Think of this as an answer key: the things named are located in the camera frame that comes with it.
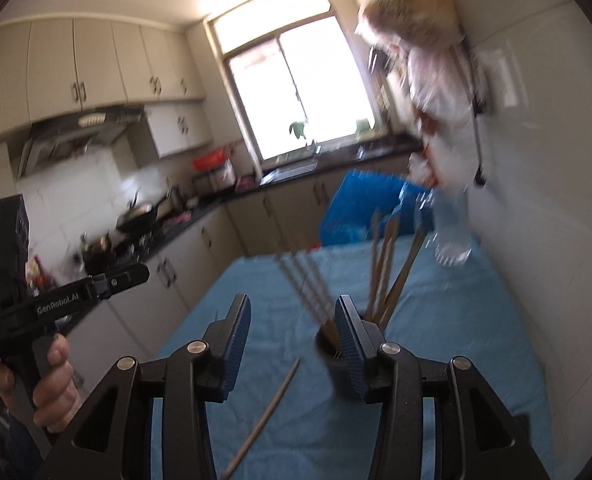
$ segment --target blue tablecloth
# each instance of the blue tablecloth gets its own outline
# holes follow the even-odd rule
[[[409,252],[396,243],[394,273]],[[334,297],[351,295],[364,308],[371,245],[315,251]],[[238,292],[251,301],[252,320],[236,387],[223,404],[208,404],[216,471],[220,474],[265,411],[294,359],[300,368],[272,418],[234,473],[236,480],[357,479],[368,476],[380,404],[336,397],[313,339],[317,326],[271,256],[239,259],[220,277],[160,350],[170,355],[200,338],[227,313]],[[550,475],[550,412],[536,355],[500,278],[479,248],[459,268],[445,268],[423,248],[412,268],[386,338],[415,355],[448,361],[470,357],[513,413],[528,413],[532,446]],[[423,479],[433,478],[433,408],[425,405]],[[161,478],[160,403],[152,437],[152,478]]]

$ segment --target backsplash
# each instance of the backsplash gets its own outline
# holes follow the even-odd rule
[[[123,136],[111,148],[65,160],[16,182],[29,217],[29,253],[45,268],[67,280],[66,269],[78,249],[80,235],[93,240],[106,232],[116,241],[118,216],[138,189],[138,201],[156,202],[167,190],[167,178],[190,186],[196,153],[164,158],[139,170]]]

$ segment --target range hood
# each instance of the range hood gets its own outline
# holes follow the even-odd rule
[[[44,170],[60,160],[81,156],[90,148],[109,146],[143,117],[142,106],[96,108],[34,123],[23,147],[18,178]]]

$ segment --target blue gripper pad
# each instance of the blue gripper pad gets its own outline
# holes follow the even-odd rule
[[[368,333],[349,296],[340,296],[336,300],[334,322],[354,391],[362,400],[367,400],[370,392],[369,374],[377,370],[378,347],[384,338],[378,330]]]
[[[227,400],[236,385],[240,361],[247,342],[252,316],[251,304],[245,294],[237,294],[227,317],[211,323],[203,340],[210,346],[210,373],[207,386],[217,389],[220,402]]]

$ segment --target red object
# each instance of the red object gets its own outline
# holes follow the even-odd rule
[[[227,150],[225,148],[219,148],[213,152],[209,152],[207,155],[197,158],[192,162],[196,171],[208,171],[214,168],[220,168],[225,161],[228,159]]]

